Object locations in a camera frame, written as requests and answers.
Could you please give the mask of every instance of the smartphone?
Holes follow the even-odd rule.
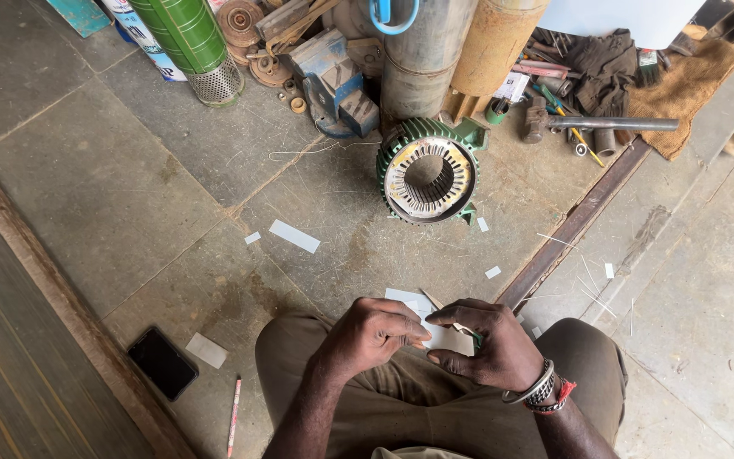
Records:
[[[157,327],[148,329],[128,354],[170,402],[177,400],[200,374]]]

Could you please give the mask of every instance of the person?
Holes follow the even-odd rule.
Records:
[[[426,321],[473,329],[480,349],[424,358],[431,334],[395,300],[359,298],[338,322],[271,320],[255,348],[275,429],[263,459],[617,456],[627,374],[601,331],[565,318],[532,342],[509,308],[474,299]],[[545,399],[512,403],[548,379]]]

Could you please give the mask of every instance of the hand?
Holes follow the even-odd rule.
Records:
[[[426,354],[444,370],[467,377],[477,384],[506,391],[525,392],[542,375],[540,351],[517,323],[511,309],[472,298],[457,300],[428,315],[433,325],[460,323],[483,336],[480,350],[466,357],[447,349]]]
[[[344,385],[362,371],[390,360],[403,346],[424,349],[432,335],[404,303],[359,298],[339,319],[311,358],[320,371]]]

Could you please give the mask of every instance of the khaki trousers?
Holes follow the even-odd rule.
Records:
[[[334,321],[310,313],[275,318],[256,344],[257,371],[274,428],[299,388],[308,359]],[[617,346],[575,318],[534,344],[556,372],[576,382],[571,397],[613,445],[624,415],[627,373]],[[543,458],[534,414],[505,405],[501,391],[447,373],[414,348],[348,381],[333,416],[328,458],[369,458],[375,448],[448,449],[473,459]]]

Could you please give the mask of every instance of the rusty metal strip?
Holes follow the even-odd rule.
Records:
[[[641,137],[634,140],[633,147],[633,150],[627,149],[608,168],[585,198],[568,213],[563,224],[551,235],[553,238],[574,245],[582,235],[585,235],[596,217],[610,203],[617,191],[627,183],[652,150]],[[559,265],[570,250],[572,249],[567,245],[546,239],[536,255],[505,288],[500,298],[497,298],[497,303],[512,308],[515,313],[519,312],[523,306],[523,299],[539,287],[543,279]]]

